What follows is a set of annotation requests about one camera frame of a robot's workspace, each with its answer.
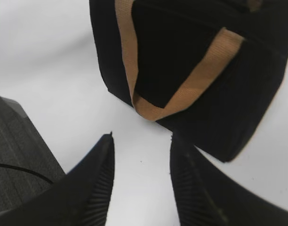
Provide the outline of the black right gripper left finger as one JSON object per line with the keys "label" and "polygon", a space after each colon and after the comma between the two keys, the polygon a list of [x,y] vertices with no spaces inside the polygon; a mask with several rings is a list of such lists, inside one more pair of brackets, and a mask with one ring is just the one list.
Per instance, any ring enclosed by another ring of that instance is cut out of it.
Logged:
{"label": "black right gripper left finger", "polygon": [[104,134],[64,178],[20,207],[0,226],[104,226],[114,182],[112,134]]}

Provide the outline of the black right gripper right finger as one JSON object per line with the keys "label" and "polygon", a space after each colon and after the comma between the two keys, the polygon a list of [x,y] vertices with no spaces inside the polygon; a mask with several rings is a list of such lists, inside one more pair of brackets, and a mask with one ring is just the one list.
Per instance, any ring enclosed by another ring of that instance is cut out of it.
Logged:
{"label": "black right gripper right finger", "polygon": [[176,132],[170,175],[182,226],[288,226],[288,211],[236,183]]}

